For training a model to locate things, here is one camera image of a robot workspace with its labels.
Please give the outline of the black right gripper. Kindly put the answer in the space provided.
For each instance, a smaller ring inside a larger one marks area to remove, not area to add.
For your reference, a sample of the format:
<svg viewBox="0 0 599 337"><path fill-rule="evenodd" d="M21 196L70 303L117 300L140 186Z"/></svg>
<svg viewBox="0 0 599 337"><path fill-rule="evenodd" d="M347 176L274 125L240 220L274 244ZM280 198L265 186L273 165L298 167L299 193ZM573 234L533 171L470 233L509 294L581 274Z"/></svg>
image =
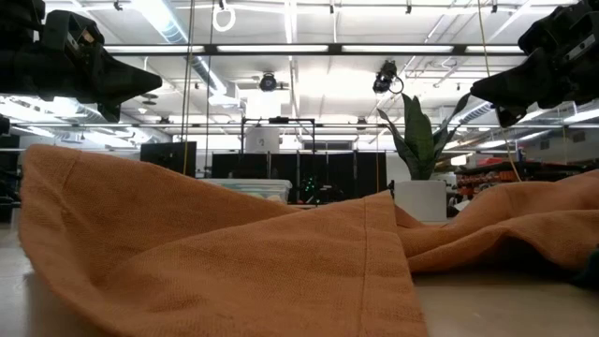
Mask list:
<svg viewBox="0 0 599 337"><path fill-rule="evenodd" d="M519 66L475 82L470 93L498 106L500 127L518 123L533 104L549 109L564 101L589 103L599 98L599 45L566 52L549 83L547 92L547 50L536 48Z"/></svg>

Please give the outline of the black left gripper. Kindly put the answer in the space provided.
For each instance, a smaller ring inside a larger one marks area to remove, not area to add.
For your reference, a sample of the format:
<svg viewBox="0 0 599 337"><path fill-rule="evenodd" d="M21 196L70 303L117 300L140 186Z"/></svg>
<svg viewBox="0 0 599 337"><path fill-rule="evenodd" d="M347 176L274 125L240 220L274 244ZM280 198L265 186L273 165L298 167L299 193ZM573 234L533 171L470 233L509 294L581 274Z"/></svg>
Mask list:
<svg viewBox="0 0 599 337"><path fill-rule="evenodd" d="M109 123L120 121L121 103L161 86L158 75L116 60L100 44L57 52L0 47L0 94L94 101Z"/></svg>

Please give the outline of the clear plastic tupperware container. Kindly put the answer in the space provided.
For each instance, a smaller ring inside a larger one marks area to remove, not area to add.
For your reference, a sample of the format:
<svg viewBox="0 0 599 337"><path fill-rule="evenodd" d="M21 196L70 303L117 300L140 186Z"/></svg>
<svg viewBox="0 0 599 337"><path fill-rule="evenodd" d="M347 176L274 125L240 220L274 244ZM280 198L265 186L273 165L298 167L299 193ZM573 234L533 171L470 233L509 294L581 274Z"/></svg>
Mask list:
<svg viewBox="0 0 599 337"><path fill-rule="evenodd" d="M288 202L292 183L288 180L272 179L203 179L205 183L212 183L225 188L271 201Z"/></svg>

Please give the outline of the shelf with orange bins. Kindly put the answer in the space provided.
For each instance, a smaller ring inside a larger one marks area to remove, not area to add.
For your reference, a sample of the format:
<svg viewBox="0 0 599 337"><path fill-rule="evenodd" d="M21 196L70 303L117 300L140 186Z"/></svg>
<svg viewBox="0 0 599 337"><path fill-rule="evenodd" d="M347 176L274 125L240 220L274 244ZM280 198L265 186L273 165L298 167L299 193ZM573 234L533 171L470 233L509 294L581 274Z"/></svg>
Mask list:
<svg viewBox="0 0 599 337"><path fill-rule="evenodd" d="M527 161L515 162L515 166L512 167L509 161L504 161L457 171L456 187L458 194L473 197L484 189L500 183L556 182L594 169L599 169L599 162L557 164Z"/></svg>

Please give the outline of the black cabinet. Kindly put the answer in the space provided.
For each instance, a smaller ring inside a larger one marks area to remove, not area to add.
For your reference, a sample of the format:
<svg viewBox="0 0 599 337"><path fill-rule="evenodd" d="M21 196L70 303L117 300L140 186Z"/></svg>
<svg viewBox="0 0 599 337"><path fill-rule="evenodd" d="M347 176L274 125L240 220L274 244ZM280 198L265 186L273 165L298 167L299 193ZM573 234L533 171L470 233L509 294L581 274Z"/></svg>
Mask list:
<svg viewBox="0 0 599 337"><path fill-rule="evenodd" d="M142 144L139 160L195 178L197 143L190 141Z"/></svg>

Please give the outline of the snake plant in white pot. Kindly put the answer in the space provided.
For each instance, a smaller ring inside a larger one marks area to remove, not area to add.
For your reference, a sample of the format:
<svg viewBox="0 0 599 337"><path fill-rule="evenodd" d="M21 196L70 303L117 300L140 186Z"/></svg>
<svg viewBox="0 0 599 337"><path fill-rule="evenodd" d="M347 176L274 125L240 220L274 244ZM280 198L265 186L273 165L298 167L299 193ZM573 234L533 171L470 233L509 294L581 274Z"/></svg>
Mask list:
<svg viewBox="0 0 599 337"><path fill-rule="evenodd" d="M404 131L392 122L387 114L378 110L380 118L387 123L393 136L396 153L408 168L410 179L395 182L392 195L396 206L421 222L446 220L446 187L442 181L434 180L437 160L456 131L449 128L452 119L467 105L470 96L464 95L455 109L434 130L431 121L421 108L417 97L402 95L404 107Z"/></svg>

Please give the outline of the white box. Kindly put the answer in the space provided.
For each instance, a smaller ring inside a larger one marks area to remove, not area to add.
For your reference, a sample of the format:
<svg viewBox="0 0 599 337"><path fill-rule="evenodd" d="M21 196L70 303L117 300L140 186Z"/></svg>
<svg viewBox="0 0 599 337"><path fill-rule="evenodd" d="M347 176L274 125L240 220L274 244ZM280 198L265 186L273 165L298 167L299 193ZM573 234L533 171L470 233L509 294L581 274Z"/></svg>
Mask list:
<svg viewBox="0 0 599 337"><path fill-rule="evenodd" d="M248 128L244 136L244 151L249 154L278 154L280 130L263 126Z"/></svg>

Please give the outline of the black partition panel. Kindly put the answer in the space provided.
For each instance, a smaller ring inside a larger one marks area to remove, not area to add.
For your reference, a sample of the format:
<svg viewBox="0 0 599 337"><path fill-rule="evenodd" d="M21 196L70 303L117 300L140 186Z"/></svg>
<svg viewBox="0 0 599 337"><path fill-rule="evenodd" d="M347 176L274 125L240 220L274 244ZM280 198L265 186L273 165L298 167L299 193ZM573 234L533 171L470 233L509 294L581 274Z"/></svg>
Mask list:
<svg viewBox="0 0 599 337"><path fill-rule="evenodd" d="M292 183L291 204L328 204L363 198L387 189L384 154L368 152L294 154L216 154L211 176L215 179L272 179ZM301 181L315 176L315 196L300 190Z"/></svg>

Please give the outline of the orange cloth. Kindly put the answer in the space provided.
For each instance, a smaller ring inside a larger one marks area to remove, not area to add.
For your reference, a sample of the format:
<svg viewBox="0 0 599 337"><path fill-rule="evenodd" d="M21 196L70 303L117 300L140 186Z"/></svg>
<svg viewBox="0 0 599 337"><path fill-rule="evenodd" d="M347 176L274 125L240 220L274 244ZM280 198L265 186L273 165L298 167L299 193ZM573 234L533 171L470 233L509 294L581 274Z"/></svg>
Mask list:
<svg viewBox="0 0 599 337"><path fill-rule="evenodd" d="M428 337L416 273L532 250L584 275L599 253L599 169L494 186L440 227L388 192L299 210L57 146L31 146L23 170L37 276L119 337Z"/></svg>

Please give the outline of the silver ventilation duct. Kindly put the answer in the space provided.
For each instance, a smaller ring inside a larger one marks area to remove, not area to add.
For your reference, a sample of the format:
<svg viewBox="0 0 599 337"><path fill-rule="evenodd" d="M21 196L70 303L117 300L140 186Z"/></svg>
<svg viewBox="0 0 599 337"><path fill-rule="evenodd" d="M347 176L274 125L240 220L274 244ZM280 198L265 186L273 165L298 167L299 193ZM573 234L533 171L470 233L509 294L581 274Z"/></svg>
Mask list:
<svg viewBox="0 0 599 337"><path fill-rule="evenodd" d="M130 0L149 24L169 44L187 45L190 30L185 28L183 22L174 11L169 0ZM207 56L194 55L190 60L190 67L206 84L210 93L209 102L212 105L238 105L237 89L231 83L220 79L212 70L209 70Z"/></svg>

